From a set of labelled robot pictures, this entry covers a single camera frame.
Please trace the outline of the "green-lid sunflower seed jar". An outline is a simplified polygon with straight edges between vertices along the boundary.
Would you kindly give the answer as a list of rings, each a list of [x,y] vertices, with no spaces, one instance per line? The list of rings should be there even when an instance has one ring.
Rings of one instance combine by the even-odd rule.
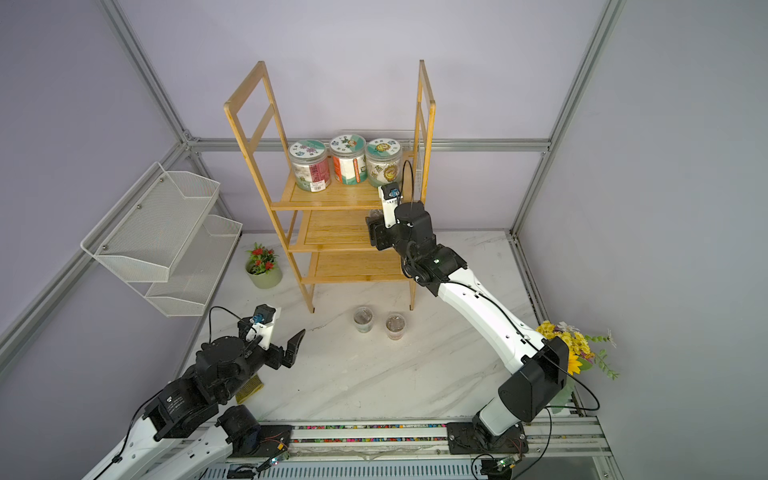
[[[403,150],[392,138],[377,138],[366,145],[365,161],[368,181],[375,187],[402,178]]]

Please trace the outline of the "seed jar with red base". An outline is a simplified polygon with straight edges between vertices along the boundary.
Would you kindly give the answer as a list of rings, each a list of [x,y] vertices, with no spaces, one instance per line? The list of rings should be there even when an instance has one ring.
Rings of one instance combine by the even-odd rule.
[[[336,179],[343,185],[357,185],[367,180],[366,140],[358,134],[342,134],[329,143]]]

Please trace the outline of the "seed jar with floral lid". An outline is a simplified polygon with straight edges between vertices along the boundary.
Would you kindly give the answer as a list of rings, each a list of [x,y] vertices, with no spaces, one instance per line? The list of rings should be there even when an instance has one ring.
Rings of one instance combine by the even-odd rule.
[[[328,154],[323,142],[304,139],[289,147],[289,157],[297,186],[310,193],[321,192],[331,184]]]

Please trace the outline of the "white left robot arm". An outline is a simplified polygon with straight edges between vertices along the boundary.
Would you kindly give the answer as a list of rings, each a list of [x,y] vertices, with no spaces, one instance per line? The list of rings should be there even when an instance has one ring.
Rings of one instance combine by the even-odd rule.
[[[229,457],[259,458],[259,472],[286,459],[291,427],[265,427],[234,399],[261,367],[292,367],[305,333],[278,347],[265,326],[252,330],[253,337],[203,344],[194,365],[137,409],[124,439],[87,478],[194,479]]]

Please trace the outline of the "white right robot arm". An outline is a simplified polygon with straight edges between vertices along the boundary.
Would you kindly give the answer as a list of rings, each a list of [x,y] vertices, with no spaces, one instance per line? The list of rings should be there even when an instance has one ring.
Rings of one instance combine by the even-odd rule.
[[[487,448],[512,427],[533,420],[581,367],[581,356],[560,337],[546,337],[504,307],[453,249],[437,242],[422,202],[384,200],[366,219],[371,244],[400,256],[404,275],[460,313],[489,343],[510,377],[473,417]]]

